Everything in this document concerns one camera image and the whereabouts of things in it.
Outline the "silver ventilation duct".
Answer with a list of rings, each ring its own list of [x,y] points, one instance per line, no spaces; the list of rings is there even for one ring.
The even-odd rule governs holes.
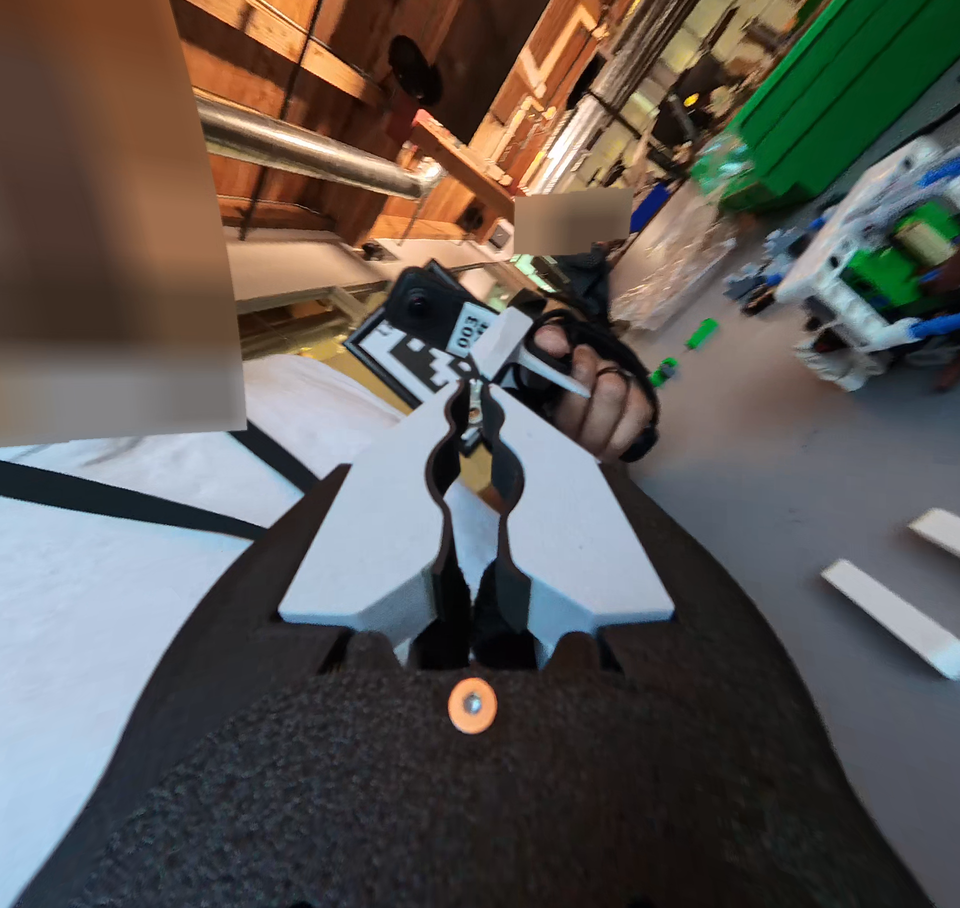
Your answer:
[[[664,16],[674,0],[638,0],[615,39],[606,61],[585,89],[569,125],[569,156],[589,147],[604,121],[618,114],[642,80]]]

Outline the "person's left hand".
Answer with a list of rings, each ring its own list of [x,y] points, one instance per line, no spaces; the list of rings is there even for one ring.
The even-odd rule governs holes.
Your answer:
[[[571,377],[589,394],[564,391],[547,408],[547,418],[561,434],[598,462],[622,458],[654,420],[654,408],[640,384],[606,348],[575,346],[556,324],[534,335],[537,348],[555,359],[568,358]]]

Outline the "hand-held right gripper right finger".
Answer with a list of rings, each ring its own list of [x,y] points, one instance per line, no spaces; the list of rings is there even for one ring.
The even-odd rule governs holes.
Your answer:
[[[501,386],[483,388],[482,410],[504,502],[495,597],[537,663],[570,634],[671,620],[674,602],[599,462]]]

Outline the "large green crate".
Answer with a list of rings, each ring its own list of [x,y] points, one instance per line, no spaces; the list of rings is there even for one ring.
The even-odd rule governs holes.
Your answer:
[[[959,0],[832,0],[728,126],[751,166],[721,209],[813,200],[958,58]]]

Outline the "grey and blue lego pieces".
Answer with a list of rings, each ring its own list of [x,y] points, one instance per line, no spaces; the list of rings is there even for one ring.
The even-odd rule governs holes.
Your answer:
[[[762,257],[741,266],[723,284],[723,295],[739,306],[744,317],[753,318],[775,301],[776,290],[796,261],[793,246],[800,237],[795,228],[778,228],[763,242]]]

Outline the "person's white clothing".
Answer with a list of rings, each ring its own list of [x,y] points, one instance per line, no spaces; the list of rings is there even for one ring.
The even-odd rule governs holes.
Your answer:
[[[300,498],[226,433],[2,448],[52,470],[268,528]],[[247,543],[2,499],[1,901],[76,820],[186,619]]]

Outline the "metal pipe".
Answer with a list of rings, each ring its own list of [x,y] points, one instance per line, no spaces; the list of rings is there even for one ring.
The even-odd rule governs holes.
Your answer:
[[[194,98],[213,156],[415,202],[426,199],[448,176],[435,161],[407,170],[202,89],[194,89]]]

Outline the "long white lego beam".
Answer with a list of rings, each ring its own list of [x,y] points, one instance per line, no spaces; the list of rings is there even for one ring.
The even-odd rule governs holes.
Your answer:
[[[942,677],[959,681],[959,638],[846,559],[821,577]]]
[[[949,510],[933,507],[908,525],[910,531],[922,540],[941,548],[948,554],[960,555],[960,518]]]

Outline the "lego truck model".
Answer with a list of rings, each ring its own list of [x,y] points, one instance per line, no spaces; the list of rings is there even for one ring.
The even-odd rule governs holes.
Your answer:
[[[958,384],[959,149],[921,137],[867,170],[774,288],[807,335],[794,353],[853,392],[906,358]]]

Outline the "black round lamp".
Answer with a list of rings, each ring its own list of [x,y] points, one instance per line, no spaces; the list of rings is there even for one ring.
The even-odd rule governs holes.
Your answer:
[[[444,96],[440,70],[428,62],[417,42],[407,35],[390,39],[388,63],[399,88],[425,109],[435,107]]]

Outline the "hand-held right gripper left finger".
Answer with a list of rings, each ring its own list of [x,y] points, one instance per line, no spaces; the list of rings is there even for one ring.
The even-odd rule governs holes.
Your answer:
[[[354,459],[279,604],[283,622],[469,663],[470,590],[447,502],[469,412],[469,382],[448,383]]]

